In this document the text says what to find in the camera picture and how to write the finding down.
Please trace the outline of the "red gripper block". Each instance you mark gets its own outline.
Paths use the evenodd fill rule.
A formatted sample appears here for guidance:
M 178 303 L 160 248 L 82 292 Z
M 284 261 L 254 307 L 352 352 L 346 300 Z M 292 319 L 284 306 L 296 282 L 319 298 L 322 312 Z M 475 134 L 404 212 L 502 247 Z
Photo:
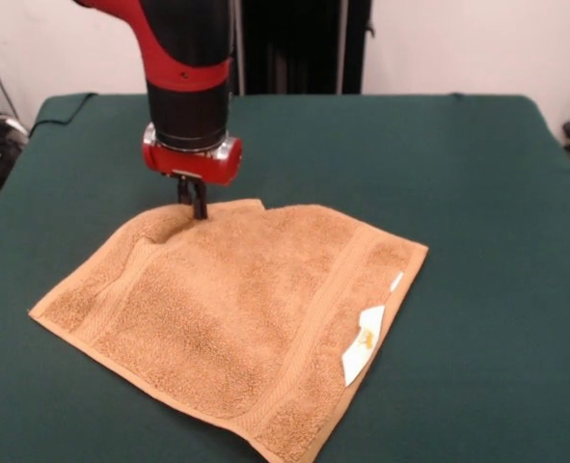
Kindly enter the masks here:
M 149 123 L 144 131 L 142 152 L 146 165 L 153 171 L 168 177 L 177 177 L 177 202 L 192 204 L 192 195 L 186 177 L 194 189 L 193 212 L 196 220 L 208 217 L 206 184 L 229 185 L 236 177 L 242 159 L 242 141 L 226 136 L 212 150 L 176 150 L 160 143 L 154 125 Z

